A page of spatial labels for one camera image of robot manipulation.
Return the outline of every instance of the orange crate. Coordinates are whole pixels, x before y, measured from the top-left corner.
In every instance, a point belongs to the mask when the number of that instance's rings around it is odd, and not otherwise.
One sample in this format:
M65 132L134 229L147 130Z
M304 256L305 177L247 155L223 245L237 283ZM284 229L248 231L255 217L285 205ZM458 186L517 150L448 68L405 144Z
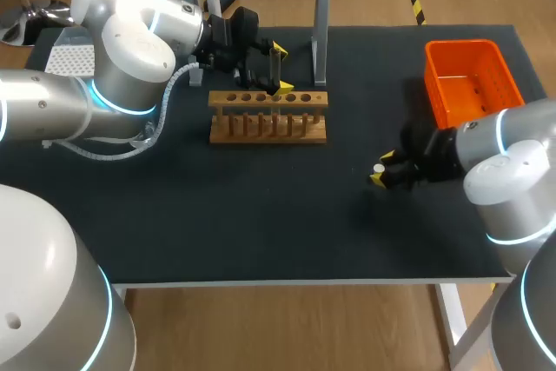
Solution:
M432 41L425 53L425 85L440 129L524 104L492 41Z

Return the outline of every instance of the wooden test tube rack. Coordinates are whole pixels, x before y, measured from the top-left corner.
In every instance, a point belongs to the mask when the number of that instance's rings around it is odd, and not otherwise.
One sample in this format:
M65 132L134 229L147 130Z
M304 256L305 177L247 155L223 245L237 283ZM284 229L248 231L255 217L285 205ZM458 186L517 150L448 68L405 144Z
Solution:
M295 91L270 96L258 91L211 91L208 106L216 109L210 128L211 143L326 143L322 110L325 91ZM248 113L249 108L265 109ZM294 115L297 110L306 112Z

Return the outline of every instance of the cable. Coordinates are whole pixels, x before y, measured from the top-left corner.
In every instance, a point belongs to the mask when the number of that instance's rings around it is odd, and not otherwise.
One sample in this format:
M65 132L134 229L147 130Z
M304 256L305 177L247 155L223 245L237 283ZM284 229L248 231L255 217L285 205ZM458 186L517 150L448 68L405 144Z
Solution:
M166 85L166 89L164 90L164 96L162 96L160 117L158 118L158 125L156 126L155 133L153 134L152 137L150 137L150 141L146 142L146 144L142 148L134 149L124 154L117 154L114 156L104 156L102 154L95 154L85 149L79 148L75 144L65 140L56 140L52 142L57 143L58 145L67 148L70 151L73 151L80 156L84 156L85 158L89 158L90 160L97 160L97 161L120 161L141 154L142 152L146 151L150 147L154 146L156 141L158 141L158 137L162 133L162 129L164 128L164 122L166 121L166 111L168 109L170 93L172 92L174 83L177 81L178 78L180 78L182 75L184 75L191 69L198 69L198 68L199 68L199 63L189 63L181 67L178 71L176 71L174 75L169 79L168 84Z

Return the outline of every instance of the chair base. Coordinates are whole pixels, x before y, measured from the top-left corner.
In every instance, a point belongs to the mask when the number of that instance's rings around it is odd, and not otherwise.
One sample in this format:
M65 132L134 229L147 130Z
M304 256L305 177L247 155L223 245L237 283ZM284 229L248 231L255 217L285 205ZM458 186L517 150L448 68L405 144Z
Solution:
M35 45L44 28L72 26L70 7L58 0L33 2L30 8L19 7L0 15L0 41L18 47Z

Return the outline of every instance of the black table surface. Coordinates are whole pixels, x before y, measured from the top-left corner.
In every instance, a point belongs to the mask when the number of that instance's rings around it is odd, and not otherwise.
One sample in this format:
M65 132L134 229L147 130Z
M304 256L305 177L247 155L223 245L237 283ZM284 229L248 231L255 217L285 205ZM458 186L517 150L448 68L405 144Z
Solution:
M261 33L290 53L282 79L315 89L309 29ZM44 69L56 37L43 32L28 68ZM367 183L424 94L425 43L458 38L492 39L524 99L545 96L510 26L331 28L326 145L210 145L208 91L235 86L183 77L149 152L92 162L3 143L0 182L60 210L115 283L505 277L461 181L412 192Z

